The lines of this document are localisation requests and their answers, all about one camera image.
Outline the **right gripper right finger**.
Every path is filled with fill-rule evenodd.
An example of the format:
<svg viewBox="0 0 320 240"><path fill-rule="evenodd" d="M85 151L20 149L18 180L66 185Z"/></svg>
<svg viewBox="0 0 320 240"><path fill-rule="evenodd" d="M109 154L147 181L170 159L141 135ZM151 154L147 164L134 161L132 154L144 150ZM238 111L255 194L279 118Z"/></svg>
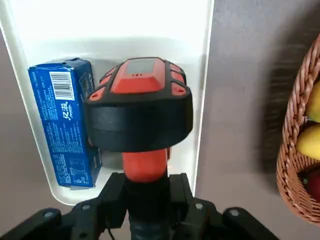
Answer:
<svg viewBox="0 0 320 240"><path fill-rule="evenodd" d="M277 240L278 237L241 207L229 207L220 213L207 200L192 195L185 173L172 174L172 240Z"/></svg>

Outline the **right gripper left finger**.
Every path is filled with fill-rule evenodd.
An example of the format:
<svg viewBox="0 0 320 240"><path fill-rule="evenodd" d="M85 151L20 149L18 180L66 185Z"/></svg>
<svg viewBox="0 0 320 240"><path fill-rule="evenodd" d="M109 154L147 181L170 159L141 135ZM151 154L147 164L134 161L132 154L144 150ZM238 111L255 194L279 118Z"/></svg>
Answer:
<svg viewBox="0 0 320 240"><path fill-rule="evenodd" d="M2 240L97 240L105 230L120 228L126 215L125 175L112 173L100 194L62 214L45 208L1 236Z"/></svg>

